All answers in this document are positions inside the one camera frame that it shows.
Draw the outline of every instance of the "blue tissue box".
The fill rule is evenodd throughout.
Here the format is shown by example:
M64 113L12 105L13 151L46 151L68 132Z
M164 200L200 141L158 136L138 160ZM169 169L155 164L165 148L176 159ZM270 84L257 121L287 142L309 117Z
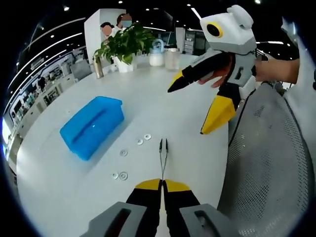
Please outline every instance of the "blue tissue box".
M60 129L68 148L82 160L89 160L124 120L121 105L121 100L103 96L91 100Z

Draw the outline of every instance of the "metal washer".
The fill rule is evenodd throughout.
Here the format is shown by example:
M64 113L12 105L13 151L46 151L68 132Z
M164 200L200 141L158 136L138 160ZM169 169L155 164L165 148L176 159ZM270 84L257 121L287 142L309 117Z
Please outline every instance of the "metal washer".
M143 139L137 139L137 145L142 145L144 143L144 140Z
M148 140L151 139L151 137L152 137L152 136L151 136L150 134L146 134L146 135L144 136L144 139L148 141Z
M127 150L121 150L121 152L119 153L121 157L125 157L128 154Z
M112 177L113 179L118 179L119 174L118 174L118 173L113 173L113 174L111 174L111 177Z
M121 172L121 173L119 174L119 178L120 178L121 180L126 180L126 179L128 178L128 175L127 175L126 172Z

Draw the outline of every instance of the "white pillar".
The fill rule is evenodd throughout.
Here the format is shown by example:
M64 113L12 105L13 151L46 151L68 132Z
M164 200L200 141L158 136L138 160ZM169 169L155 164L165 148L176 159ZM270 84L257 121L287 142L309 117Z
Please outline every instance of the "white pillar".
M180 49L180 52L182 53L184 50L184 40L186 37L186 30L181 27L176 27L176 40L177 40L177 46Z
M84 22L84 37L89 64L92 64L92 57L95 50L99 49L103 40L103 33L100 25L104 22L110 22L112 25L117 24L117 18L120 14L126 13L125 9L99 9L93 13Z

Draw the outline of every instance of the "cable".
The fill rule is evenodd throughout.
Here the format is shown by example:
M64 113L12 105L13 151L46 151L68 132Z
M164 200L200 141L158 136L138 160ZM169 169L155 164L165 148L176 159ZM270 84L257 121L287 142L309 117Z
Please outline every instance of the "cable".
M228 147L231 146L231 144L232 144L232 142L233 142L233 139L234 139L234 137L235 137L235 135L236 135L236 132L237 132L237 129L238 129L238 126L239 126L241 117L242 117L242 113L243 113L243 111L244 111L244 109L245 109L245 107L246 107L246 104L247 104L247 102L248 102L248 99L249 99L249 97L250 97L255 91L256 91L256 90L253 90L253 91L248 95L248 97L247 97L246 100L245 100L245 103L244 103L243 108L242 108L242 110L241 110L241 112L240 112L240 116L239 116L239 118L238 118L238 121L237 121L235 130L234 130L234 133L233 133L233 135L232 135L231 140L229 141Z

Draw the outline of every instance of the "face mask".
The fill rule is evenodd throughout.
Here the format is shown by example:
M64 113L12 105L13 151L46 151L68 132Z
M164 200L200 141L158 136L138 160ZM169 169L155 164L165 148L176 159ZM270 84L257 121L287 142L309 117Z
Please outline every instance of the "face mask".
M132 21L121 21L123 27L130 27L132 25Z

